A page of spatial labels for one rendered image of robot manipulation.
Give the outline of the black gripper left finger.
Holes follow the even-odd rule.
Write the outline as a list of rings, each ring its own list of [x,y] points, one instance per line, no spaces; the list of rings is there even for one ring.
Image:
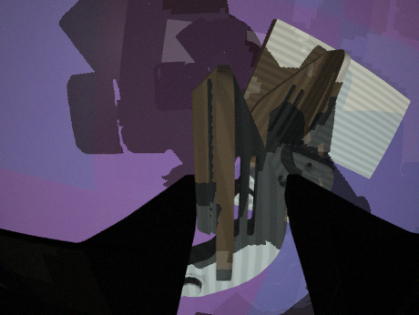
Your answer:
[[[0,229],[0,286],[89,315],[177,315],[196,219],[187,175],[86,241]]]

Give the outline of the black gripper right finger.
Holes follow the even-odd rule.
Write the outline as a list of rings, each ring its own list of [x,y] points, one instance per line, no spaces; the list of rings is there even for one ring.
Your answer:
[[[419,294],[419,232],[290,173],[284,201],[313,315],[404,315]]]

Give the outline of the grey metal housing plate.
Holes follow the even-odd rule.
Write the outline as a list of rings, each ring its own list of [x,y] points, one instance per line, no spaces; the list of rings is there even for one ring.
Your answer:
[[[298,173],[299,176],[316,183],[317,186],[332,190],[334,173],[330,164],[319,155],[302,149],[302,147],[283,146],[280,159],[284,166],[290,170],[290,173]],[[253,186],[254,183],[250,180],[249,210],[252,210],[253,205]],[[235,205],[239,205],[239,197],[240,180],[235,184]]]

